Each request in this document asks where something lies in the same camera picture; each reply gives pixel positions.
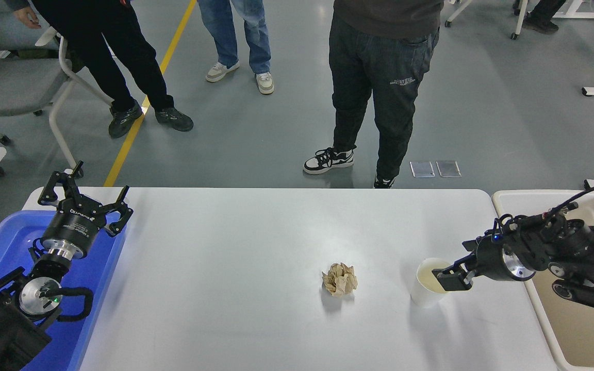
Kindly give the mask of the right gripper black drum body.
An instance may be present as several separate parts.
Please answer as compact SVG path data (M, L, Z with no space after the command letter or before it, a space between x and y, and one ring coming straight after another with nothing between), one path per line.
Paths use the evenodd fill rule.
M514 280L515 277L505 265L503 248L487 236L479 237L477 242L475 276L492 280Z

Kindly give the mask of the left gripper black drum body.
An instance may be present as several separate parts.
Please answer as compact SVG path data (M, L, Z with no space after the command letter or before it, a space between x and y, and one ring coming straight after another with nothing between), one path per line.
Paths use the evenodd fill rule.
M65 199L57 205L57 213L41 237L47 251L64 250L68 256L87 256L106 217L95 212L102 208L97 200Z

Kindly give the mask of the person's hand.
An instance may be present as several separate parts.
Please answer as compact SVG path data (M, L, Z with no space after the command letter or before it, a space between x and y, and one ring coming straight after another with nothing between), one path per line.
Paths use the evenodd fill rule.
M14 16L21 21L27 28L40 29L42 26L39 23L39 19L35 11L30 7L26 6L18 10L14 10Z

